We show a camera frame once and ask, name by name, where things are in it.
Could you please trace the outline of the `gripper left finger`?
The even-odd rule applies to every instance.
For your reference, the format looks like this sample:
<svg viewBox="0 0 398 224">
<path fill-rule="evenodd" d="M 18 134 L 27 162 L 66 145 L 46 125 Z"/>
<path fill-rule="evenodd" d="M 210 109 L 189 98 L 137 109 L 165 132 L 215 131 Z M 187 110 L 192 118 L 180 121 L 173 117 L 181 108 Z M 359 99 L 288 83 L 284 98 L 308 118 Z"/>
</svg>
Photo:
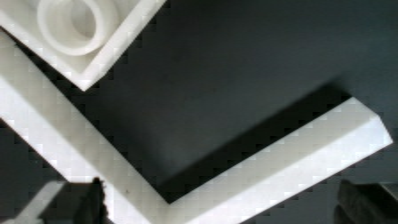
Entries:
<svg viewBox="0 0 398 224">
<path fill-rule="evenodd" d="M 107 224 L 103 182 L 52 181 L 11 224 Z"/>
</svg>

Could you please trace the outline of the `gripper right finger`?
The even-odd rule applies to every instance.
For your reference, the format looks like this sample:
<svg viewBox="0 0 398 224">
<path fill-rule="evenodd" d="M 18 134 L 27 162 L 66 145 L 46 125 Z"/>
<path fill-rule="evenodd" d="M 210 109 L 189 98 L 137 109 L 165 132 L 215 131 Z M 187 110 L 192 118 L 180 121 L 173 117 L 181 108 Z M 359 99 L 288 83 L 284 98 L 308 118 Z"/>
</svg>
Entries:
<svg viewBox="0 0 398 224">
<path fill-rule="evenodd" d="M 398 183 L 340 183 L 334 224 L 398 224 Z"/>
</svg>

